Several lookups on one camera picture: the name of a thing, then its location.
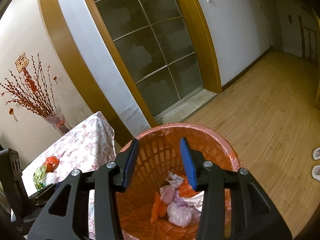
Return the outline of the white printed plastic bag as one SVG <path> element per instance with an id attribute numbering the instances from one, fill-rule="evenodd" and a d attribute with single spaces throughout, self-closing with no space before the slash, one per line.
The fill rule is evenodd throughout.
<path id="1" fill-rule="evenodd" d="M 59 177 L 54 172 L 48 172 L 42 178 L 42 182 L 45 186 L 55 184 L 59 181 Z"/>

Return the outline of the orange plastic bag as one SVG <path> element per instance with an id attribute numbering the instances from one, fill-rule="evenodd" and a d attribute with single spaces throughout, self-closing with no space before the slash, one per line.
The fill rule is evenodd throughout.
<path id="1" fill-rule="evenodd" d="M 151 209 L 151 223 L 155 223 L 158 218 L 163 218 L 167 213 L 167 204 L 161 200 L 158 192 L 155 193 L 155 200 Z"/>
<path id="2" fill-rule="evenodd" d="M 54 172 L 57 169 L 59 163 L 60 160 L 56 156 L 48 157 L 43 163 L 43 165 L 46 167 L 46 173 Z"/>

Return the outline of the translucent white plastic bag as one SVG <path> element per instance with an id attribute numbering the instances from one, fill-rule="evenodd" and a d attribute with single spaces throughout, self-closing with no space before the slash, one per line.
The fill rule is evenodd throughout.
<path id="1" fill-rule="evenodd" d="M 174 195 L 175 195 L 175 188 L 171 185 L 165 185 L 159 189 L 160 199 L 167 205 L 172 203 Z"/>

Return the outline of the yellow green printed bag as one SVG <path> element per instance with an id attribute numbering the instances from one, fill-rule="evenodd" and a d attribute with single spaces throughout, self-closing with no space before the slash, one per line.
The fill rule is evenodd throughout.
<path id="1" fill-rule="evenodd" d="M 41 189 L 46 187 L 46 171 L 47 171 L 46 164 L 38 167 L 34 171 L 33 182 L 34 182 L 34 186 L 37 189 L 37 191 L 40 191 Z"/>

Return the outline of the clear plastic bag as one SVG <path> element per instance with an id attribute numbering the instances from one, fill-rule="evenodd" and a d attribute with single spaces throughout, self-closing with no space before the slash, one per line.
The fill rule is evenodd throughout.
<path id="1" fill-rule="evenodd" d="M 191 209 L 185 206 L 178 206 L 175 202 L 167 206 L 168 221 L 175 226 L 187 227 L 192 219 Z"/>

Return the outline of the purple pink plastic bag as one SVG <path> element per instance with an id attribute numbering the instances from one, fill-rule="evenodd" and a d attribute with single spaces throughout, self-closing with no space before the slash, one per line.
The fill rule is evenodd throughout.
<path id="1" fill-rule="evenodd" d="M 187 202 L 182 197 L 176 197 L 174 199 L 174 203 L 177 204 L 179 207 L 188 207 Z"/>

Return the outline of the orange plastic trash basket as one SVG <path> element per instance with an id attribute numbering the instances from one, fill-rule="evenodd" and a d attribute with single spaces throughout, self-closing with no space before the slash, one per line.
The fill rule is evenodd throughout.
<path id="1" fill-rule="evenodd" d="M 137 137 L 139 156 L 130 186 L 117 194 L 117 207 L 124 239 L 195 239 L 200 211 L 191 209 L 192 219 L 185 227 L 168 221 L 168 214 L 151 223 L 155 193 L 165 185 L 175 188 L 176 197 L 193 197 L 180 154 L 180 140 L 185 137 L 192 149 L 207 160 L 230 171 L 241 166 L 238 154 L 229 142 L 211 129 L 189 123 L 167 124 L 152 128 Z"/>

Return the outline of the floral pink white tablecloth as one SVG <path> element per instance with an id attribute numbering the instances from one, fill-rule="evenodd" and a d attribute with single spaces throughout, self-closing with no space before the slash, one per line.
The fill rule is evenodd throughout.
<path id="1" fill-rule="evenodd" d="M 97 112 L 54 142 L 22 172 L 24 187 L 29 196 L 36 192 L 34 171 L 51 156 L 60 161 L 54 171 L 58 181 L 63 181 L 75 168 L 84 173 L 97 170 L 116 157 L 114 129 L 103 114 Z"/>

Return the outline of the white slipper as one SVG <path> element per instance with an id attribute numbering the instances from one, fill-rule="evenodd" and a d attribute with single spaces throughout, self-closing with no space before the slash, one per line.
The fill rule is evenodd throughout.
<path id="1" fill-rule="evenodd" d="M 316 148 L 312 154 L 314 160 L 320 159 L 320 147 Z"/>
<path id="2" fill-rule="evenodd" d="M 311 174 L 313 179 L 320 181 L 320 165 L 315 165 L 312 169 Z"/>

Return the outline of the clear glass vase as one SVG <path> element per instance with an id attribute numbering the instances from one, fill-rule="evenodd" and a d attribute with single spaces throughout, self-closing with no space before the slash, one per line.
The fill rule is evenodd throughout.
<path id="1" fill-rule="evenodd" d="M 61 135 L 67 134 L 72 129 L 59 106 L 57 106 L 56 109 L 45 118 L 45 120 Z"/>

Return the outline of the red berry branch bouquet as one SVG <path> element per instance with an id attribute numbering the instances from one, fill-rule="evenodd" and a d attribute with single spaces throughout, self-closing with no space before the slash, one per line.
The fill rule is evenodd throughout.
<path id="1" fill-rule="evenodd" d="M 8 70 L 1 81 L 1 97 L 5 103 L 17 104 L 46 119 L 57 112 L 51 67 L 42 65 L 40 55 L 23 57 L 21 70 Z"/>

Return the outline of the red fu knot ornament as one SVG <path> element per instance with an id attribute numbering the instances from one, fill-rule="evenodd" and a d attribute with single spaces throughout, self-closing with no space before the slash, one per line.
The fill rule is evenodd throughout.
<path id="1" fill-rule="evenodd" d="M 29 59 L 27 58 L 25 52 L 23 52 L 18 59 L 15 61 L 15 65 L 17 71 L 19 73 L 23 73 L 24 82 L 26 86 L 31 89 L 32 93 L 35 94 L 37 92 L 37 88 L 33 78 L 31 77 L 30 73 L 27 70 L 27 66 L 29 65 Z"/>

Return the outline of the glass sliding door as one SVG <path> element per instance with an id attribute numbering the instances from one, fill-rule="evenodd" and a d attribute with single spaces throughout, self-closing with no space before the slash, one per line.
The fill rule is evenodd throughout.
<path id="1" fill-rule="evenodd" d="M 164 115 L 203 87 L 175 0 L 94 0 L 151 114 Z"/>

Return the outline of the wooden chair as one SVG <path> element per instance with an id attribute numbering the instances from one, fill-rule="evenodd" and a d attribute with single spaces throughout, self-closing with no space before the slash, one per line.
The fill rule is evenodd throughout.
<path id="1" fill-rule="evenodd" d="M 298 16 L 298 21 L 301 35 L 302 58 L 313 64 L 318 64 L 317 31 L 306 27 L 303 24 L 302 16 Z"/>

